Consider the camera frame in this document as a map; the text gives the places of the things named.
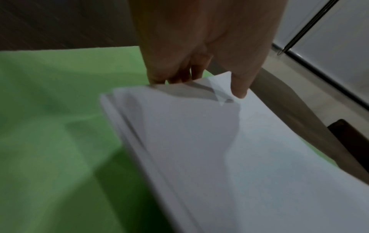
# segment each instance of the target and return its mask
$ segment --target paper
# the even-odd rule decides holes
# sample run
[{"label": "paper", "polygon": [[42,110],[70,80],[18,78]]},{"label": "paper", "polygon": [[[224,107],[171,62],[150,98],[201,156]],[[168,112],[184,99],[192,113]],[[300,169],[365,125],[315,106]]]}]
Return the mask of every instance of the paper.
[{"label": "paper", "polygon": [[178,232],[329,232],[369,228],[369,188],[318,157],[230,73],[101,97]]}]

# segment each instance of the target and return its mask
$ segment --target white paper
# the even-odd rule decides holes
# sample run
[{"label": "white paper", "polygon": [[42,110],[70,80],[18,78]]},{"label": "white paper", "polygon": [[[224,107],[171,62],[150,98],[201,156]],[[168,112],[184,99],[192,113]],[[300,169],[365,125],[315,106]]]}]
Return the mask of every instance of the white paper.
[{"label": "white paper", "polygon": [[327,163],[230,73],[102,97],[181,232],[367,232],[369,188]]}]

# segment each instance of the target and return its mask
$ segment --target hand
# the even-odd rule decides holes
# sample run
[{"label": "hand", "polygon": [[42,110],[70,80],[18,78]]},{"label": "hand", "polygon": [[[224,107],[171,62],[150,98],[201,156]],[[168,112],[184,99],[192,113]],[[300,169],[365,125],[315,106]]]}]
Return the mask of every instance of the hand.
[{"label": "hand", "polygon": [[199,79],[214,58],[232,72],[232,93],[244,98],[268,54],[285,4],[130,0],[150,84]]}]

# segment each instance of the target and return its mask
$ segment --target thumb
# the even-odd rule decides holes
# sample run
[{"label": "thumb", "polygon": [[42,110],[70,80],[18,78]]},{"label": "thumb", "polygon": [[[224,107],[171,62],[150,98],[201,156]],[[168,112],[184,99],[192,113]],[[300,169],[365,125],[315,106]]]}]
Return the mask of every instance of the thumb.
[{"label": "thumb", "polygon": [[231,76],[231,91],[232,94],[240,99],[245,98],[247,90],[255,79],[255,75],[237,75],[232,73]]}]

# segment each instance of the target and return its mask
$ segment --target green tablecloth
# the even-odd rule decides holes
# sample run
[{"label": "green tablecloth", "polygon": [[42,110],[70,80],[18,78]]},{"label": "green tablecloth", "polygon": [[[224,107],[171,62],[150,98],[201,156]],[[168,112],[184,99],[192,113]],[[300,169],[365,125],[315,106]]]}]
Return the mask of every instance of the green tablecloth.
[{"label": "green tablecloth", "polygon": [[171,232],[98,105],[145,73],[138,47],[0,52],[0,232]]}]

